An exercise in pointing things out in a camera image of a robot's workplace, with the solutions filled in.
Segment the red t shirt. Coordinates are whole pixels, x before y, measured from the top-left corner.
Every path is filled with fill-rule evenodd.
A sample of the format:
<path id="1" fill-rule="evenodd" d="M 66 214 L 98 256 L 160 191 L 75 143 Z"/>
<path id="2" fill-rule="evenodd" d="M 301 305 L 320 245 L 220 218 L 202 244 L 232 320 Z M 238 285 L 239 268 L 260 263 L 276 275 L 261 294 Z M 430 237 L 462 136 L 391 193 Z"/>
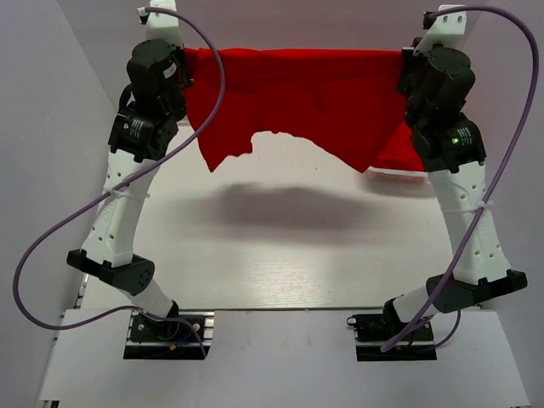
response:
<path id="1" fill-rule="evenodd" d="M 404 122 L 399 50 L 230 48 L 219 56 L 224 98 L 197 139 L 210 171 L 251 153 L 255 133 L 272 132 L 307 139 L 364 172 Z"/>

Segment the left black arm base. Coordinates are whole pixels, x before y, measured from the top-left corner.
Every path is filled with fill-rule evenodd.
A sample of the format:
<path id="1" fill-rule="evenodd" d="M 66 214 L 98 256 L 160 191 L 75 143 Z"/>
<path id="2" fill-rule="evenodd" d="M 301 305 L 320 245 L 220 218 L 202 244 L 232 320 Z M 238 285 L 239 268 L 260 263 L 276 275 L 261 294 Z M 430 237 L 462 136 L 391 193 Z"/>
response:
<path id="1" fill-rule="evenodd" d="M 213 340 L 214 313 L 212 311 L 189 311 L 179 313 L 191 328 L 178 322 L 148 319 L 132 312 L 124 346 L 125 360 L 204 360 L 199 335 L 205 353 Z"/>

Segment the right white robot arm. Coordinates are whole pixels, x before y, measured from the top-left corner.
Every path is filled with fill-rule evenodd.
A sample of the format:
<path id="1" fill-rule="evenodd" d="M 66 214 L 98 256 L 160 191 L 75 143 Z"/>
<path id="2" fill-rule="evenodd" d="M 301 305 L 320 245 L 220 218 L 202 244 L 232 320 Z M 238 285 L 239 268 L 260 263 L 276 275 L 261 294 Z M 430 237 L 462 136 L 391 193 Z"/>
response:
<path id="1" fill-rule="evenodd" d="M 426 316 L 448 314 L 523 290 L 524 272 L 512 269 L 484 203 L 485 148 L 462 107 L 475 82 L 470 59 L 436 46 L 426 54 L 402 50 L 397 85 L 405 96 L 405 124 L 444 216 L 452 250 L 459 249 L 476 213 L 481 215 L 462 255 Z"/>

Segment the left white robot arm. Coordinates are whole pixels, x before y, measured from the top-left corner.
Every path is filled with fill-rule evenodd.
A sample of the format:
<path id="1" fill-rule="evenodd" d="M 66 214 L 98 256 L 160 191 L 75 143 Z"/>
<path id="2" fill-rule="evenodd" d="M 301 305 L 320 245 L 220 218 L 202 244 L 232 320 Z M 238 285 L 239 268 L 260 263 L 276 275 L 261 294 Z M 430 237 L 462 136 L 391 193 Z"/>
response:
<path id="1" fill-rule="evenodd" d="M 186 112 L 183 53 L 162 39 L 135 46 L 127 63 L 130 83 L 108 140 L 103 190 L 82 246 L 67 255 L 74 269 L 122 292 L 133 305 L 152 314 L 150 329 L 162 339 L 179 331 L 177 304 L 155 282 L 155 265 L 133 251 L 135 232 L 155 171 L 123 187 L 121 183 L 162 159 Z"/>

